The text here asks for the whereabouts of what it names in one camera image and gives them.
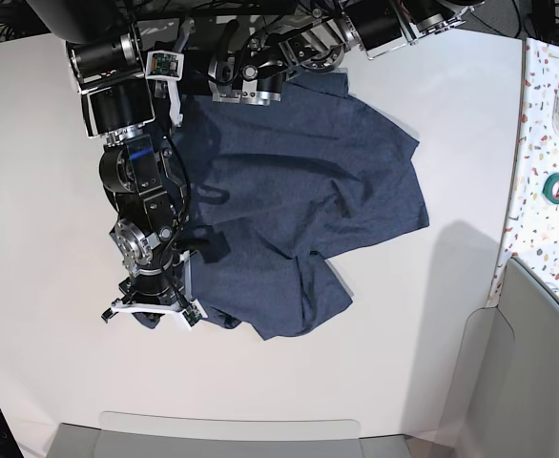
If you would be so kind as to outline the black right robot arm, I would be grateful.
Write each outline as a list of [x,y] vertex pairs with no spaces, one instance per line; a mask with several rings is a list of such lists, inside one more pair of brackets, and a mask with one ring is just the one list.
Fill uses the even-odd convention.
[[114,1],[32,1],[44,25],[66,43],[88,137],[105,139],[99,162],[117,213],[110,232],[128,277],[104,314],[172,314],[187,302],[173,273],[174,245],[190,187],[150,135],[155,109],[135,19]]

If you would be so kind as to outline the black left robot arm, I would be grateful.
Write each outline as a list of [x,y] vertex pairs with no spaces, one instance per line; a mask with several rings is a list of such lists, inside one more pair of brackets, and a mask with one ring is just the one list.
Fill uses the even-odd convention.
[[268,106],[285,82],[331,73],[352,51],[368,59],[463,24],[476,1],[298,1],[284,15],[218,17],[185,50],[178,89],[216,102]]

